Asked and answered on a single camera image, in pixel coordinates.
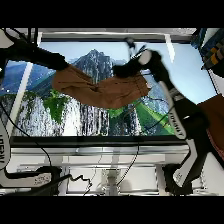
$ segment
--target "black border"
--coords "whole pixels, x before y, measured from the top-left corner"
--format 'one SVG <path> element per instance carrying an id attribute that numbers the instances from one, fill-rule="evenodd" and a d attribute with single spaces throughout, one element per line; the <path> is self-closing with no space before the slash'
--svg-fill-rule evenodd
<path id="1" fill-rule="evenodd" d="M 123 42 L 124 38 L 47 38 L 43 37 L 41 42 Z M 136 42 L 165 43 L 165 36 L 162 39 L 136 39 Z M 173 43 L 189 44 L 190 41 L 174 40 Z M 10 145 L 13 148 L 39 148 L 35 142 L 45 148 L 74 148 L 74 147 L 127 147 L 137 145 L 169 146 L 185 145 L 184 140 L 178 139 L 175 135 L 162 136 L 57 136 L 57 137 L 23 137 L 11 136 Z"/>

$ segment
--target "screen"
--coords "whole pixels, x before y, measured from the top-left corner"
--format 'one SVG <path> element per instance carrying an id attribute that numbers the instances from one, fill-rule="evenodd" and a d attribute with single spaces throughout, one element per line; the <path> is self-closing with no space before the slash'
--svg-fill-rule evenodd
<path id="1" fill-rule="evenodd" d="M 91 76 L 96 83 L 113 76 L 114 64 L 129 61 L 124 42 L 42 42 L 40 47 L 62 54 L 67 62 Z M 7 73 L 9 92 L 1 93 L 6 101 L 16 96 L 18 66 L 22 69 L 24 65 L 10 64 L 13 72 Z M 169 107 L 162 88 L 148 71 L 143 71 L 151 87 L 148 96 L 116 110 L 84 105 L 52 89 L 54 74 L 54 70 L 43 66 L 32 67 L 16 120 L 27 134 L 37 137 L 174 135 L 168 116 L 151 128 Z M 12 136 L 24 135 L 14 128 Z"/>

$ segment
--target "wire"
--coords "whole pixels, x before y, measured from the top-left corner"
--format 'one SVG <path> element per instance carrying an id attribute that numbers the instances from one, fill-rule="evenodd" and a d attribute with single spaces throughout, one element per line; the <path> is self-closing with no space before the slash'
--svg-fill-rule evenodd
<path id="1" fill-rule="evenodd" d="M 166 113 L 158 122 L 156 122 L 154 125 L 152 125 L 149 129 L 151 128 L 154 128 L 156 125 L 158 125 L 169 113 L 170 111 L 174 108 L 174 106 L 172 106 L 170 108 L 170 110 L 168 111 L 168 113 Z M 125 173 L 123 174 L 123 176 L 121 177 L 121 180 L 117 183 L 117 186 L 119 186 L 119 184 L 124 180 L 125 176 L 127 175 L 128 171 L 131 169 L 132 165 L 134 164 L 137 156 L 138 156 L 138 153 L 139 153 L 139 143 L 138 143 L 138 150 L 137 150 L 137 153 L 134 157 L 134 159 L 132 160 L 130 166 L 128 167 L 128 169 L 125 171 Z"/>
<path id="2" fill-rule="evenodd" d="M 33 137 L 31 137 L 30 135 L 28 135 L 25 131 L 23 131 L 21 128 L 19 128 L 13 121 L 12 119 L 10 118 L 10 116 L 8 115 L 7 111 L 5 110 L 4 106 L 2 105 L 2 102 L 0 102 L 0 106 L 2 108 L 2 110 L 4 111 L 5 115 L 8 117 L 8 119 L 10 120 L 10 122 L 14 125 L 14 127 L 16 127 L 19 131 L 21 131 L 24 135 L 26 135 L 27 137 L 31 138 L 33 140 L 33 142 L 43 150 L 43 152 L 46 154 L 46 156 L 48 157 L 48 160 L 49 160 L 49 164 L 50 166 L 52 166 L 52 163 L 51 163 L 51 158 L 49 156 L 49 154 L 47 153 L 47 151 L 42 148 L 38 142 L 34 141 Z"/>
<path id="3" fill-rule="evenodd" d="M 100 159 L 99 159 L 98 162 L 97 162 L 97 165 L 99 165 L 99 162 L 101 161 L 102 156 L 103 156 L 103 154 L 101 153 L 101 156 L 100 156 Z M 96 176 L 96 168 L 97 168 L 97 165 L 96 165 L 96 167 L 95 167 L 94 174 L 93 174 L 93 176 L 92 176 L 92 178 L 91 178 L 91 180 L 90 180 L 91 183 L 92 183 L 92 181 L 93 181 L 93 178 Z M 87 186 L 87 188 L 86 188 L 86 192 L 84 193 L 83 196 L 85 196 L 86 194 L 89 193 L 89 191 L 90 191 L 90 187 L 91 187 L 91 186 Z"/>

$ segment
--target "brown cloth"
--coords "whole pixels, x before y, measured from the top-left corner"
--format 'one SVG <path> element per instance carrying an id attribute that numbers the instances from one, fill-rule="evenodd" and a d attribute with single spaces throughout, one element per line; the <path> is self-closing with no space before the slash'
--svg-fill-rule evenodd
<path id="1" fill-rule="evenodd" d="M 56 72 L 52 87 L 83 104 L 106 109 L 121 108 L 147 96 L 150 90 L 140 73 L 128 78 L 114 76 L 93 84 L 88 75 L 72 65 Z"/>
<path id="2" fill-rule="evenodd" d="M 216 95 L 198 106 L 207 115 L 210 126 L 207 130 L 209 139 L 224 160 L 224 97 Z"/>

